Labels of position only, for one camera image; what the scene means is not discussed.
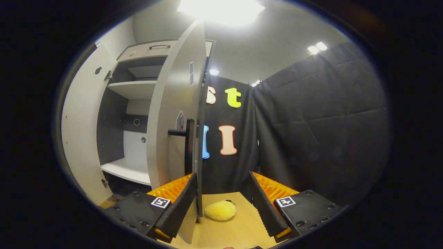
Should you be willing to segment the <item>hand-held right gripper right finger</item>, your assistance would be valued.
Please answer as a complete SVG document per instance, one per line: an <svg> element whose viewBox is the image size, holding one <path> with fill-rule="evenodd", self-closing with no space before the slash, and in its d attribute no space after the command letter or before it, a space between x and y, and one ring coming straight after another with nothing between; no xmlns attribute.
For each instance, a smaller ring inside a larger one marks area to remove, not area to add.
<svg viewBox="0 0 443 249"><path fill-rule="evenodd" d="M256 172L248 186L268 235L280 243L310 234L348 210L314 190L296 191Z"/></svg>

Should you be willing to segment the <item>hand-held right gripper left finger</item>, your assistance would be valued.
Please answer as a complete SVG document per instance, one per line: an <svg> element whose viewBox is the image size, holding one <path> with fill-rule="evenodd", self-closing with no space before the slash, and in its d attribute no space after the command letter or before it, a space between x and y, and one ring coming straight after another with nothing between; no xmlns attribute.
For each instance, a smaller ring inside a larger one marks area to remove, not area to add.
<svg viewBox="0 0 443 249"><path fill-rule="evenodd" d="M197 176L190 173L147 193L136 189L104 213L144 236L171 242L193 205L197 187Z"/></svg>

